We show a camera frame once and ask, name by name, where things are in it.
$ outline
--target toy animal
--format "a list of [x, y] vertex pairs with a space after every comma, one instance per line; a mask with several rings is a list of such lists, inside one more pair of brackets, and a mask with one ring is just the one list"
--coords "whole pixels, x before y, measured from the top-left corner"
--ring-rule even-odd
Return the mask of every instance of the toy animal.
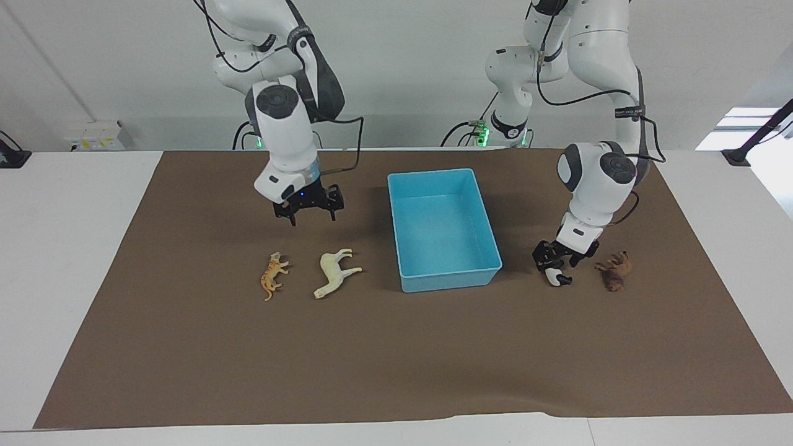
[[615, 292], [625, 289], [625, 276], [633, 271], [634, 265], [630, 262], [628, 253], [622, 251], [612, 254], [606, 263], [596, 263], [595, 269], [600, 271], [606, 289]]
[[262, 275], [262, 288], [267, 292], [267, 298], [264, 299], [264, 302], [269, 301], [273, 298], [273, 293], [283, 286], [283, 283], [276, 283], [275, 276], [280, 274], [289, 274], [289, 271], [285, 270], [284, 267], [289, 266], [289, 262], [281, 263], [281, 253], [274, 252], [272, 256], [270, 256], [270, 263], [267, 265], [267, 271], [264, 271]]
[[342, 249], [336, 254], [323, 254], [320, 258], [320, 267], [328, 278], [328, 284], [314, 291], [314, 298], [321, 299], [339, 289], [344, 279], [356, 272], [363, 271], [362, 268], [351, 268], [342, 271], [339, 262], [344, 257], [352, 257], [352, 249]]

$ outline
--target robotic arm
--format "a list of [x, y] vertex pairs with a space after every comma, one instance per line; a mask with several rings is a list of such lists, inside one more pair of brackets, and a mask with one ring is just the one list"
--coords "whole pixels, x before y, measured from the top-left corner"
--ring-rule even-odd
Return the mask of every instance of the robotic arm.
[[231, 24], [228, 33], [248, 42], [221, 54], [215, 74], [245, 94], [250, 122], [270, 152], [254, 188], [292, 225], [295, 213], [309, 207], [335, 220], [344, 200], [337, 185], [322, 186], [311, 124], [335, 120], [344, 94], [311, 29], [291, 0], [214, 2]]
[[[526, 132], [531, 107], [527, 83], [553, 82], [572, 70], [600, 90], [596, 95], [608, 94], [614, 103], [616, 140], [571, 144], [559, 159], [559, 178], [573, 199], [556, 239], [543, 240], [533, 253], [537, 268], [554, 286], [572, 283], [561, 271], [563, 257], [571, 256], [575, 267], [595, 254], [603, 229], [649, 170], [642, 75], [628, 50], [628, 4], [533, 0], [523, 32], [528, 45], [502, 48], [488, 58], [488, 77], [500, 92], [490, 117], [491, 134], [507, 145], [516, 145]], [[551, 105], [584, 100], [550, 102], [540, 85], [538, 89]]]

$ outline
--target cable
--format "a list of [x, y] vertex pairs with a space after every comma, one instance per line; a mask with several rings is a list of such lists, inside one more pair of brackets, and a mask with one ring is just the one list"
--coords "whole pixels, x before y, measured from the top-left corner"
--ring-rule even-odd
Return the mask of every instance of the cable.
[[239, 140], [239, 135], [243, 132], [245, 127], [249, 126], [251, 123], [249, 121], [243, 122], [239, 128], [237, 129], [237, 133], [234, 134], [234, 142], [232, 143], [232, 150], [237, 149], [237, 141]]
[[322, 137], [320, 136], [320, 134], [316, 130], [312, 130], [312, 132], [314, 132], [314, 134], [316, 135], [316, 139], [320, 140], [320, 148], [325, 148], [325, 146], [322, 145]]
[[779, 133], [777, 133], [777, 134], [776, 134], [776, 135], [774, 135], [774, 136], [771, 136], [771, 137], [770, 137], [770, 138], [768, 138], [767, 140], [762, 140], [762, 141], [760, 141], [759, 143], [757, 143], [757, 145], [760, 145], [760, 144], [765, 144], [765, 143], [769, 142], [770, 140], [772, 140], [772, 139], [774, 139], [774, 138], [778, 137], [779, 135], [781, 135], [781, 134], [785, 133], [785, 131], [787, 131], [787, 130], [788, 130], [790, 127], [791, 127], [791, 125], [793, 125], [793, 121], [790, 121], [790, 122], [788, 122], [788, 123], [787, 123], [787, 125], [785, 125], [784, 129], [781, 129]]
[[[207, 10], [206, 10], [206, 4], [205, 4], [204, 6], [201, 6], [201, 4], [200, 4], [200, 3], [198, 3], [198, 0], [193, 0], [193, 4], [194, 4], [195, 6], [197, 6], [197, 7], [198, 7], [198, 9], [199, 9], [199, 10], [201, 10], [201, 12], [202, 12], [202, 13], [204, 13], [204, 14], [206, 14], [206, 15], [209, 15], [209, 13], [208, 13], [208, 12], [207, 12]], [[234, 36], [232, 36], [231, 34], [229, 34], [229, 33], [228, 33], [228, 32], [227, 32], [225, 29], [223, 29], [222, 27], [220, 27], [220, 25], [218, 25], [218, 24], [217, 24], [217, 22], [215, 21], [215, 19], [213, 19], [213, 18], [211, 18], [211, 17], [210, 17], [210, 18], [209, 18], [209, 20], [212, 22], [212, 24], [213, 24], [213, 25], [215, 25], [215, 28], [217, 28], [217, 30], [218, 30], [218, 31], [220, 31], [221, 33], [223, 33], [223, 34], [224, 34], [226, 37], [228, 37], [229, 39], [233, 39], [233, 40], [236, 40], [236, 41], [238, 41], [238, 42], [244, 42], [244, 41], [245, 41], [245, 40], [239, 39], [239, 38], [237, 38], [237, 37], [234, 37]]]
[[16, 142], [16, 141], [15, 141], [15, 139], [14, 139], [14, 138], [12, 138], [12, 137], [11, 137], [11, 135], [9, 135], [8, 133], [6, 133], [6, 132], [3, 132], [2, 130], [0, 130], [0, 135], [3, 135], [3, 136], [5, 136], [6, 138], [8, 138], [8, 140], [9, 140], [9, 141], [11, 141], [11, 142], [13, 143], [13, 145], [17, 146], [17, 148], [19, 149], [19, 152], [24, 152], [24, 151], [25, 151], [25, 150], [22, 148], [22, 146], [20, 146], [20, 145], [19, 145], [19, 143], [18, 143], [18, 142]]
[[465, 127], [466, 125], [470, 125], [470, 123], [468, 121], [461, 122], [461, 123], [455, 125], [451, 130], [449, 130], [449, 132], [446, 134], [446, 136], [443, 137], [443, 141], [441, 141], [441, 147], [446, 145], [446, 141], [449, 140], [449, 137], [452, 135], [452, 133], [456, 132], [457, 129]]
[[468, 140], [471, 140], [471, 137], [476, 135], [477, 135], [476, 132], [466, 133], [465, 135], [460, 137], [460, 141], [457, 142], [457, 146], [458, 147], [462, 146], [462, 140], [464, 140], [466, 136], [468, 137]]
[[257, 135], [256, 133], [253, 133], [253, 132], [245, 133], [243, 135], [243, 139], [241, 140], [241, 142], [242, 142], [241, 146], [242, 146], [243, 150], [245, 150], [245, 137], [246, 136], [256, 136], [257, 138], [259, 137], [259, 135]]
[[[551, 16], [550, 21], [548, 22], [548, 29], [546, 29], [545, 36], [542, 38], [542, 44], [540, 45], [540, 52], [542, 54], [545, 54], [545, 48], [546, 48], [546, 43], [548, 41], [548, 35], [550, 34], [551, 28], [554, 26], [554, 19], [556, 19], [556, 16], [559, 15], [559, 12], [560, 11], [558, 10], [558, 7], [557, 7], [557, 9], [554, 10], [554, 15]], [[570, 106], [572, 104], [577, 104], [578, 102], [587, 101], [587, 100], [592, 99], [592, 98], [597, 98], [598, 96], [604, 96], [606, 94], [612, 94], [612, 93], [626, 94], [626, 95], [630, 96], [631, 98], [633, 97], [633, 95], [628, 90], [605, 90], [605, 91], [599, 91], [597, 93], [592, 93], [589, 96], [584, 96], [583, 98], [573, 99], [572, 101], [552, 102], [548, 98], [546, 98], [545, 94], [542, 92], [542, 84], [540, 83], [540, 73], [541, 72], [542, 72], [542, 63], [538, 63], [537, 64], [537, 92], [540, 93], [540, 97], [542, 97], [542, 100], [545, 101], [546, 104], [548, 104], [549, 106]]]
[[630, 217], [630, 215], [633, 214], [636, 208], [639, 206], [639, 194], [635, 190], [632, 190], [630, 194], [636, 197], [636, 202], [634, 203], [634, 207], [630, 208], [628, 213], [625, 214], [625, 217], [622, 217], [613, 223], [609, 223], [608, 226], [616, 226], [622, 223], [623, 221], [627, 220], [628, 217]]
[[333, 175], [341, 172], [353, 171], [356, 168], [358, 168], [358, 164], [361, 162], [361, 140], [363, 139], [364, 117], [359, 116], [356, 117], [355, 119], [349, 119], [349, 120], [332, 119], [320, 113], [320, 111], [317, 110], [316, 107], [314, 107], [313, 105], [305, 104], [305, 106], [307, 110], [311, 110], [316, 116], [321, 117], [325, 121], [332, 122], [333, 124], [354, 124], [355, 122], [358, 122], [358, 148], [355, 151], [355, 163], [352, 165], [352, 167], [341, 167], [338, 169], [330, 169], [324, 172], [320, 172], [320, 175]]
[[529, 147], [527, 147], [527, 148], [531, 148], [531, 145], [534, 143], [534, 129], [528, 129], [527, 132], [531, 132], [531, 139], [529, 140]]
[[659, 160], [658, 158], [653, 158], [650, 155], [642, 155], [641, 153], [627, 153], [625, 156], [628, 158], [639, 158], [640, 160], [651, 160], [655, 161], [656, 163], [666, 163], [666, 156], [661, 151], [661, 146], [658, 144], [658, 124], [655, 121], [648, 117], [642, 116], [642, 121], [647, 121], [653, 126], [653, 136], [655, 139], [655, 150], [658, 152], [658, 155], [661, 157]]
[[[228, 67], [231, 68], [232, 71], [235, 71], [237, 73], [248, 73], [249, 71], [252, 71], [254, 68], [256, 68], [262, 62], [261, 60], [257, 60], [250, 67], [240, 70], [239, 68], [237, 68], [234, 65], [232, 65], [232, 63], [229, 62], [228, 59], [226, 59], [226, 53], [223, 51], [223, 49], [220, 48], [220, 44], [217, 43], [217, 37], [215, 36], [215, 30], [212, 27], [212, 21], [213, 20], [209, 16], [209, 11], [206, 9], [206, 0], [201, 0], [201, 5], [204, 6], [203, 12], [204, 12], [204, 16], [206, 17], [206, 26], [209, 29], [209, 36], [212, 37], [212, 43], [215, 45], [215, 49], [217, 50], [217, 56], [216, 57], [221, 58], [226, 63], [226, 65], [228, 65]], [[276, 48], [275, 51], [280, 51], [283, 48], [286, 48], [286, 46], [283, 46], [283, 47], [280, 47], [280, 48]]]
[[[488, 114], [488, 110], [490, 110], [490, 107], [492, 107], [493, 103], [496, 101], [497, 96], [498, 96], [498, 91], [496, 92], [496, 94], [493, 95], [493, 99], [490, 99], [490, 103], [488, 104], [487, 107], [485, 107], [485, 111], [482, 112], [482, 116], [479, 117], [479, 121], [483, 121], [485, 119], [485, 115]], [[471, 138], [469, 136], [468, 140], [465, 142], [465, 145], [467, 146], [468, 143], [470, 142], [471, 142]]]

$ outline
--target blue plastic bin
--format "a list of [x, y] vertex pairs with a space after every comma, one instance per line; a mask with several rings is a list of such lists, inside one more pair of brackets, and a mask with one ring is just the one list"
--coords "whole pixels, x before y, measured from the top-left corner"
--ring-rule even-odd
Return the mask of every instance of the blue plastic bin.
[[473, 171], [400, 173], [388, 180], [402, 291], [490, 283], [501, 257]]

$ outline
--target white table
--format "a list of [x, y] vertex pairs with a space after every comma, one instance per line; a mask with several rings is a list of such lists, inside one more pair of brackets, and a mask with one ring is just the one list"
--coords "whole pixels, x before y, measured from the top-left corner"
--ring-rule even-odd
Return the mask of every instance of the white table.
[[[20, 171], [0, 171], [0, 444], [793, 444], [793, 414], [585, 419], [521, 413], [361, 425], [30, 432], [160, 156], [37, 153]], [[751, 170], [730, 167], [717, 152], [670, 152], [668, 159], [661, 174], [793, 393], [793, 221]]]

